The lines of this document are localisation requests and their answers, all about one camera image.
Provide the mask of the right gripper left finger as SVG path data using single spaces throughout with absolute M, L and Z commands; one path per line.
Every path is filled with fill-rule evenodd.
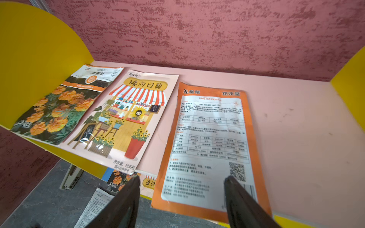
M 140 183 L 139 176 L 131 178 L 86 228 L 134 228 L 139 207 Z

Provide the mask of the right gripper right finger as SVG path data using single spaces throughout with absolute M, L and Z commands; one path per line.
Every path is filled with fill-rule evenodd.
M 224 192 L 232 228 L 280 228 L 233 176 L 224 180 Z

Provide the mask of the white seed bag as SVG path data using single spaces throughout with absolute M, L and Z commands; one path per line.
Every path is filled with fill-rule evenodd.
M 114 195 L 97 188 L 74 228 L 85 228 L 113 198 Z

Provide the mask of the sunflower shop seed bag top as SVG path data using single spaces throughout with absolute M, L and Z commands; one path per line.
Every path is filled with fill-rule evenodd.
M 163 115 L 178 75 L 128 70 L 85 113 L 60 148 L 121 173 L 135 172 Z

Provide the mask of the orange bordered seed bag top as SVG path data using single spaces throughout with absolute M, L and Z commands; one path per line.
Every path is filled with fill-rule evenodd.
M 246 93 L 180 83 L 152 208 L 228 223 L 229 176 L 271 214 Z

